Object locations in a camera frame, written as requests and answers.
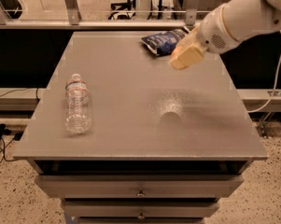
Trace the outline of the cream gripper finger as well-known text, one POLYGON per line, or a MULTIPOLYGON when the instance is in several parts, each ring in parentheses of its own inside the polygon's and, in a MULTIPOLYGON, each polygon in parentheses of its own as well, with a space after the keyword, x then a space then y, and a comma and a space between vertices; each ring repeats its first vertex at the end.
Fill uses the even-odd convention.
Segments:
POLYGON ((197 30, 198 28, 193 28, 184 38, 182 38, 178 43, 177 47, 180 49, 185 49, 191 45, 197 45, 199 40, 197 39, 197 30))
POLYGON ((169 63, 176 70, 186 69, 189 66, 199 63, 204 59, 204 51, 191 45, 185 49, 181 49, 175 56, 171 54, 169 63))

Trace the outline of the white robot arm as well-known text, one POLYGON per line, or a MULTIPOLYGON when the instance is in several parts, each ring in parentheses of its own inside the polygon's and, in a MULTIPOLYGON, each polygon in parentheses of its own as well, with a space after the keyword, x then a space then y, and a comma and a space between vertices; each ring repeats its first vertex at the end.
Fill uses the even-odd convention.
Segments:
POLYGON ((256 35, 281 30, 281 0, 231 0, 213 11, 174 49, 170 64, 185 69, 206 52, 222 54, 256 35))

